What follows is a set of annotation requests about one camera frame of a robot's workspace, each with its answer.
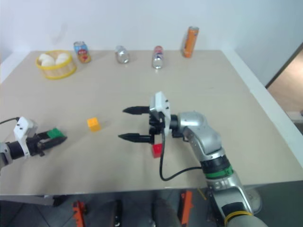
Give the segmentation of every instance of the white egg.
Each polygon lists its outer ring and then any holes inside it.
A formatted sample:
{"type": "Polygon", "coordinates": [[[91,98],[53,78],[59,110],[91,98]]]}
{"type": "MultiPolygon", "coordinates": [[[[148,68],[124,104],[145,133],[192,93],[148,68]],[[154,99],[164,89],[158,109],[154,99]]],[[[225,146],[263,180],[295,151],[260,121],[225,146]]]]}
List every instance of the white egg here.
{"type": "Polygon", "coordinates": [[[65,58],[65,59],[68,59],[69,58],[69,55],[67,53],[60,53],[57,57],[58,58],[65,58]]]}
{"type": "Polygon", "coordinates": [[[62,64],[62,63],[64,63],[64,62],[66,62],[67,59],[68,59],[68,58],[64,58],[64,57],[57,58],[57,59],[56,59],[56,65],[60,65],[60,64],[62,64]]]}
{"type": "Polygon", "coordinates": [[[53,65],[55,65],[55,60],[53,58],[46,58],[41,63],[41,66],[53,66],[53,65]]]}
{"type": "Polygon", "coordinates": [[[39,61],[43,61],[44,59],[50,59],[50,58],[53,58],[53,57],[51,55],[46,54],[46,53],[42,53],[39,56],[39,61]]]}

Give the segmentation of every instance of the beige tabletop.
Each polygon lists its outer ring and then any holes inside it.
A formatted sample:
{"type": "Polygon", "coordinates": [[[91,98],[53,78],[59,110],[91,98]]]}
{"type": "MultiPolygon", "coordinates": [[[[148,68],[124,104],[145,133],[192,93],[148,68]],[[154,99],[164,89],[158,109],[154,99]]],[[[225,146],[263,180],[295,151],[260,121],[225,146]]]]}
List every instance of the beige tabletop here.
{"type": "MultiPolygon", "coordinates": [[[[61,80],[42,76],[35,66],[39,54],[31,52],[1,85],[0,120],[25,116],[38,123],[38,132],[57,127],[68,139],[44,157],[3,168],[2,195],[206,187],[200,170],[163,182],[151,145],[118,138],[148,133],[148,115],[122,110],[148,105],[157,91],[169,99],[172,114],[195,110],[207,117],[243,184],[303,179],[300,164],[221,51],[196,51],[192,59],[166,51],[161,70],[151,67],[151,51],[131,52],[126,65],[113,52],[91,52],[90,63],[75,59],[77,71],[61,80]],[[91,117],[98,117],[102,130],[90,132],[91,117]]],[[[0,141],[14,141],[13,127],[1,125],[0,141]]],[[[190,146],[168,136],[164,176],[197,165],[190,146]]]]}

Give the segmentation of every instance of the black cable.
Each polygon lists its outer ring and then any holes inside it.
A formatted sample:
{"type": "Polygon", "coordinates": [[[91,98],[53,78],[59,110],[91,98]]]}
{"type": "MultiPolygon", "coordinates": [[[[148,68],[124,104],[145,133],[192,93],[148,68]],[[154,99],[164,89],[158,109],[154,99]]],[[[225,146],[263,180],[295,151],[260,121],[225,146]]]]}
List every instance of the black cable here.
{"type": "Polygon", "coordinates": [[[164,129],[162,128],[162,152],[161,152],[161,157],[160,157],[160,169],[159,169],[161,180],[163,180],[163,181],[169,181],[172,178],[175,178],[176,176],[178,176],[178,175],[180,175],[180,174],[182,174],[182,173],[184,173],[186,171],[193,170],[193,169],[202,169],[202,167],[190,167],[190,168],[187,168],[187,169],[183,169],[183,170],[177,172],[176,174],[174,174],[174,175],[172,175],[170,177],[164,178],[163,174],[162,174],[164,148],[165,148],[165,133],[164,133],[164,129]]]}
{"type": "Polygon", "coordinates": [[[13,120],[19,121],[19,119],[20,119],[19,117],[9,118],[9,119],[7,119],[5,121],[0,122],[0,124],[6,123],[6,122],[10,122],[10,121],[13,121],[13,120]]]}

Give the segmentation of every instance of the colorful can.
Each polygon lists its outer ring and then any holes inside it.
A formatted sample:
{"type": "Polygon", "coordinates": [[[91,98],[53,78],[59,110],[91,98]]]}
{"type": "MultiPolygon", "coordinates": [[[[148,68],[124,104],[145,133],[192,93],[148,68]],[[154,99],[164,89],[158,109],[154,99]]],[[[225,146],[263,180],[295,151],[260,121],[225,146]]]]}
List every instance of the colorful can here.
{"type": "Polygon", "coordinates": [[[74,49],[78,56],[78,59],[82,63],[90,62],[91,57],[89,55],[89,50],[83,41],[74,42],[74,49]]]}
{"type": "Polygon", "coordinates": [[[199,33],[198,27],[191,26],[188,28],[187,37],[183,48],[184,57],[190,58],[191,55],[193,54],[198,33],[199,33]]]}
{"type": "Polygon", "coordinates": [[[116,46],[115,53],[119,63],[126,64],[129,62],[129,53],[123,46],[116,46]]]}
{"type": "Polygon", "coordinates": [[[161,46],[156,46],[152,54],[151,65],[155,69],[161,69],[163,66],[163,48],[161,46]]]}

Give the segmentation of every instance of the silver can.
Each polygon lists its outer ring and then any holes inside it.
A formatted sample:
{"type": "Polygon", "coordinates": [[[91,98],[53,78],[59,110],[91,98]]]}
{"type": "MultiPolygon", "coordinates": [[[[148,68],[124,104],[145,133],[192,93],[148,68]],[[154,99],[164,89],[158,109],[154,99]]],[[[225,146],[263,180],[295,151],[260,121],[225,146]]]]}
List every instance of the silver can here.
{"type": "Polygon", "coordinates": [[[119,63],[125,64],[129,62],[129,53],[123,46],[116,46],[115,53],[119,63]]]}
{"type": "Polygon", "coordinates": [[[155,69],[161,69],[163,66],[163,48],[161,46],[156,46],[152,54],[151,65],[155,69]]]}

